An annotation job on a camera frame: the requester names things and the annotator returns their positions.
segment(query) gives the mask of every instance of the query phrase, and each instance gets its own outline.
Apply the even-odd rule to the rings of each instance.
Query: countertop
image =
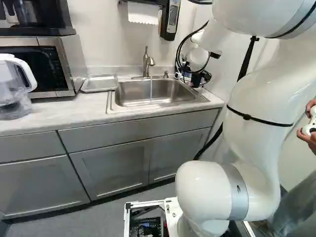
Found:
[[[0,121],[0,137],[223,107],[224,101],[220,98],[203,88],[199,90],[210,102],[117,114],[106,113],[108,92],[81,92],[74,98],[40,99],[33,101],[32,113],[15,120]]]

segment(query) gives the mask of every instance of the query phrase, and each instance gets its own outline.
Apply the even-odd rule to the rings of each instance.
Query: game controller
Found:
[[[310,136],[312,132],[316,132],[316,106],[311,108],[311,120],[302,128],[302,133]]]

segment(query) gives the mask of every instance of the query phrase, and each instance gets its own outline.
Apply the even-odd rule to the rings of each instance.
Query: microwave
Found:
[[[78,35],[4,37],[0,53],[13,54],[30,66],[38,83],[31,99],[75,96],[88,75]]]

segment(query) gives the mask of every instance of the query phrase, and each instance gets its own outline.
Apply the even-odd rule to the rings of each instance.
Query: kitchen sink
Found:
[[[203,102],[209,100],[176,79],[124,79],[119,81],[117,89],[109,94],[107,113]]]
[[[173,79],[122,81],[115,91],[115,103],[132,107],[193,101],[194,95]]]

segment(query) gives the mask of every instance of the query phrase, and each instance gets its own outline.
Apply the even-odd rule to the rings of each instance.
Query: gray cabinet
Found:
[[[69,153],[211,127],[218,109],[59,130]]]
[[[174,177],[177,169],[193,160],[206,142],[210,128],[151,139],[149,183]]]
[[[70,157],[91,199],[148,184],[148,141],[72,153]]]
[[[0,137],[0,163],[65,154],[55,131]]]
[[[0,164],[4,219],[89,202],[66,155]]]

